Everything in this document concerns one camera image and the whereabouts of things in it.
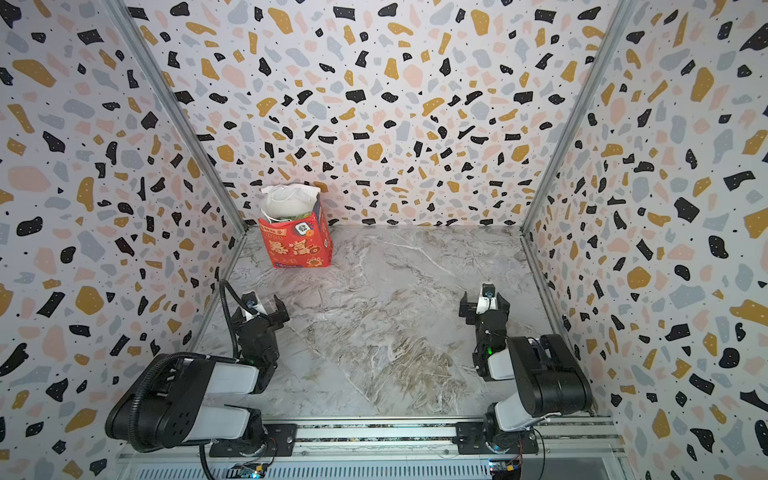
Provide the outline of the red paper bag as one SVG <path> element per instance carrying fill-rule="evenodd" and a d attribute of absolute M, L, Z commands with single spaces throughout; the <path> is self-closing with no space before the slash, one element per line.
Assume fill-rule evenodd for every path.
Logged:
<path fill-rule="evenodd" d="M 303 184 L 265 186 L 258 227 L 274 268 L 322 268 L 333 241 L 320 202 L 321 189 Z"/>

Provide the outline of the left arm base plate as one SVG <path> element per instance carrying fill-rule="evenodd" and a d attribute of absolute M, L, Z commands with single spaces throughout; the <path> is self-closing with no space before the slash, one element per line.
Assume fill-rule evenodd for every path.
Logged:
<path fill-rule="evenodd" d="M 294 423 L 268 423 L 257 427 L 244 438 L 214 443 L 208 455 L 212 458 L 271 459 L 290 457 L 297 437 Z"/>

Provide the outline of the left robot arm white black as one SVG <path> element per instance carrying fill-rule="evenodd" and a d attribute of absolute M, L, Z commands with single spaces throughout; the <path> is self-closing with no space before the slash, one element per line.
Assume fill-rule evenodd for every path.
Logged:
<path fill-rule="evenodd" d="M 273 446 L 259 410 L 205 402 L 216 395 L 261 394 L 278 367 L 276 332 L 290 319 L 284 302 L 275 298 L 267 310 L 250 292 L 237 304 L 235 312 L 224 313 L 234 355 L 157 355 L 108 414 L 109 438 L 138 453 L 218 443 L 249 456 Z"/>

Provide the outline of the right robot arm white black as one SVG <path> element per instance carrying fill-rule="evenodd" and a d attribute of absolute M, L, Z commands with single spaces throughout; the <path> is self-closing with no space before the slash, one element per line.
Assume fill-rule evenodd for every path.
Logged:
<path fill-rule="evenodd" d="M 592 406 L 589 381 L 562 336 L 510 336 L 510 312 L 510 302 L 487 283 L 477 300 L 463 295 L 459 302 L 458 316 L 475 331 L 475 373 L 486 382 L 516 385 L 508 398 L 488 407 L 480 422 L 456 425 L 454 443 L 462 455 L 503 454 L 516 448 L 535 453 L 537 424 L 586 412 Z"/>

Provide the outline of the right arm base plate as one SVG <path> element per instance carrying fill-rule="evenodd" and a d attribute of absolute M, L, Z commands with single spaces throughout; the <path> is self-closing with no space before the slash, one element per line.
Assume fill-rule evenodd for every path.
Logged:
<path fill-rule="evenodd" d="M 458 422 L 452 443 L 460 455 L 537 454 L 539 445 L 532 430 L 504 432 L 488 422 Z"/>

